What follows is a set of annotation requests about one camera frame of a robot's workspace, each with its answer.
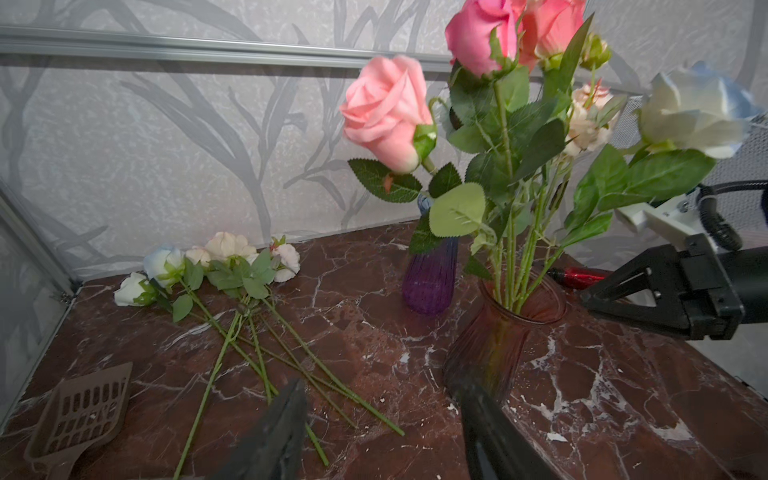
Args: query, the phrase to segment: glass vase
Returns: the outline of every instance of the glass vase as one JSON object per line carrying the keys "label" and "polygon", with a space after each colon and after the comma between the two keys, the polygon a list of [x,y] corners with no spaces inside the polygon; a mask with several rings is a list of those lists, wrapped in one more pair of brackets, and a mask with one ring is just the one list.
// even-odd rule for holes
{"label": "glass vase", "polygon": [[456,397],[462,385],[474,379],[499,403],[512,389],[525,340],[532,331],[562,319],[565,296],[558,284],[545,277],[517,315],[496,302],[492,286],[479,285],[482,307],[448,350],[443,383]]}
{"label": "glass vase", "polygon": [[[419,196],[422,215],[431,206],[431,199]],[[434,250],[411,257],[402,281],[402,298],[411,310],[437,315],[451,305],[457,257],[458,238],[446,238]]]}

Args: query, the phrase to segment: slotted scoop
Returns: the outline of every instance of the slotted scoop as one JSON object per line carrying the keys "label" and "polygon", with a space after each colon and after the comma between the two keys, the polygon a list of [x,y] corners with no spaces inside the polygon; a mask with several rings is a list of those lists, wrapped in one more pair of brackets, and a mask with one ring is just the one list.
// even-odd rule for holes
{"label": "slotted scoop", "polygon": [[60,382],[51,392],[24,458],[43,464],[49,480],[66,480],[86,449],[112,440],[123,426],[132,363]]}

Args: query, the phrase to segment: marble tabletop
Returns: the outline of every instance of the marble tabletop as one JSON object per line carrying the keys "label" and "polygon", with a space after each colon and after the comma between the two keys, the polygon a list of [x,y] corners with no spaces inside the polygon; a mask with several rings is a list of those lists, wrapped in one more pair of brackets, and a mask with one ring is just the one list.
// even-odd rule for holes
{"label": "marble tabletop", "polygon": [[[276,289],[280,311],[317,355],[406,432],[401,437],[335,398],[358,422],[353,430],[311,392],[310,421],[331,463],[324,468],[307,442],[303,478],[468,478],[441,366],[478,308],[478,292],[473,279],[459,276],[448,311],[428,318],[408,310],[400,282],[413,227],[302,243],[301,273]],[[157,307],[115,306],[122,279],[89,282],[77,298],[0,436],[1,480],[45,477],[29,468],[23,451],[60,379],[123,362],[134,364],[123,429],[83,454],[72,478],[173,474],[221,338],[194,319],[173,324]],[[233,314],[231,300],[207,283],[200,295],[222,320]],[[562,478],[768,479],[768,403],[686,343],[595,320],[572,294],[568,301],[561,322],[531,334],[505,405]],[[278,386],[296,376],[274,360],[268,370]],[[260,379],[228,355],[184,474],[216,471],[265,406]]]}

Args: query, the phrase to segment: blue and purple glass vase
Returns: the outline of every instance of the blue and purple glass vase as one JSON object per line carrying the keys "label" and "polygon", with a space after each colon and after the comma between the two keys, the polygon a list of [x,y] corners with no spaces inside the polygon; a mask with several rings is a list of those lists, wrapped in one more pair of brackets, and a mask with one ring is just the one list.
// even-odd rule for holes
{"label": "blue and purple glass vase", "polygon": [[[419,210],[429,212],[432,199],[419,195]],[[428,253],[411,257],[402,281],[402,298],[417,313],[437,315],[451,305],[456,281],[458,238],[446,238]]]}

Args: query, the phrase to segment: hot pink rose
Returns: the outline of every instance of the hot pink rose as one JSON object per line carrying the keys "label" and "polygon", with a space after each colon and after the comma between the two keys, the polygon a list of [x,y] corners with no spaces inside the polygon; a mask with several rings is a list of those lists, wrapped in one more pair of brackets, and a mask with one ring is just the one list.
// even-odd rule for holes
{"label": "hot pink rose", "polygon": [[585,0],[539,0],[523,15],[520,63],[536,62],[563,53],[584,24]]}
{"label": "hot pink rose", "polygon": [[346,119],[344,134],[393,172],[410,173],[420,163],[413,147],[416,125],[432,124],[426,95],[418,61],[402,55],[376,57],[346,91],[339,108]]}
{"label": "hot pink rose", "polygon": [[448,50],[478,77],[499,70],[491,59],[491,31],[496,28],[502,54],[514,58],[518,49],[515,24],[523,10],[525,0],[467,0],[445,27]]}

